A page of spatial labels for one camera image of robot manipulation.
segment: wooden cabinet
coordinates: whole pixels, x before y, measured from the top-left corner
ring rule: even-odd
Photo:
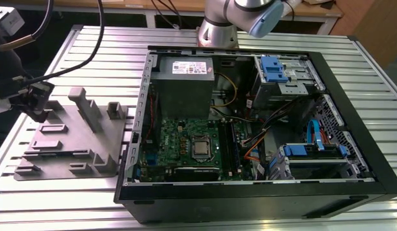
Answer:
[[[355,35],[381,67],[397,56],[397,0],[337,0],[345,13],[332,35]]]

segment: wooden table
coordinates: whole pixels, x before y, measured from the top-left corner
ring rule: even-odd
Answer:
[[[158,14],[151,0],[103,0],[107,13],[134,13],[145,14],[149,28],[155,28],[155,15]],[[157,5],[166,15],[174,15],[167,8],[158,2]],[[205,16],[205,0],[173,0],[181,15],[183,16]],[[44,10],[47,0],[0,0],[0,6],[12,6],[21,10]],[[55,11],[70,12],[98,12],[96,0],[55,0]],[[309,5],[302,3],[296,8],[296,21],[320,22],[322,26],[318,35],[328,35],[337,22],[344,16],[340,8],[335,5],[331,10],[320,7],[320,5]],[[282,18],[292,20],[292,13]]]

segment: yellow wire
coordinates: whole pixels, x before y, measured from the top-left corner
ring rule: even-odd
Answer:
[[[225,74],[218,73],[218,72],[215,72],[215,74],[221,75],[221,76],[222,76],[222,77],[232,83],[232,85],[233,85],[233,87],[234,87],[234,97],[233,97],[232,101],[230,101],[229,103],[222,104],[222,105],[213,105],[213,106],[211,106],[211,107],[225,107],[225,106],[228,106],[230,103],[233,103],[234,100],[236,100],[236,98],[237,98],[237,86],[236,86],[234,82],[232,81],[232,79],[230,79]]]

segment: blue plastic latch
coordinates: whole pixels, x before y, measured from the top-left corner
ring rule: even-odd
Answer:
[[[269,83],[286,83],[289,78],[282,72],[282,64],[277,57],[262,56],[261,65],[265,72],[265,79]]]
[[[340,149],[340,153],[343,155],[343,157],[347,157],[348,156],[348,149],[345,146],[340,145],[339,146],[339,149]]]
[[[312,119],[308,124],[308,143],[312,143],[312,127],[314,129],[314,139],[316,139],[316,144],[318,146],[318,150],[322,151],[325,150],[325,147],[322,145],[321,141],[321,134],[320,134],[320,123],[317,119]]]
[[[288,145],[284,146],[284,153],[286,156],[290,155],[308,155],[306,148],[304,145]]]

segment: metal profile table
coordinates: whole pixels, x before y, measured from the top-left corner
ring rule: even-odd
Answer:
[[[98,34],[98,27],[74,27],[48,73],[71,67],[88,57]],[[242,48],[318,51],[324,54],[397,174],[397,87],[361,44],[343,36],[270,34],[254,39],[240,33],[238,37]],[[52,98],[64,105],[72,104],[67,98],[68,90],[82,86],[98,105],[119,101],[130,107],[130,116],[134,115],[147,46],[195,46],[195,43],[194,30],[106,28],[94,61],[80,70],[51,80],[58,86]],[[397,198],[368,204],[331,219],[141,225],[123,206],[114,203],[116,178],[13,179],[36,127],[38,124],[23,114],[0,149],[0,230],[397,230]],[[130,140],[130,135],[131,132],[126,132],[125,140]]]

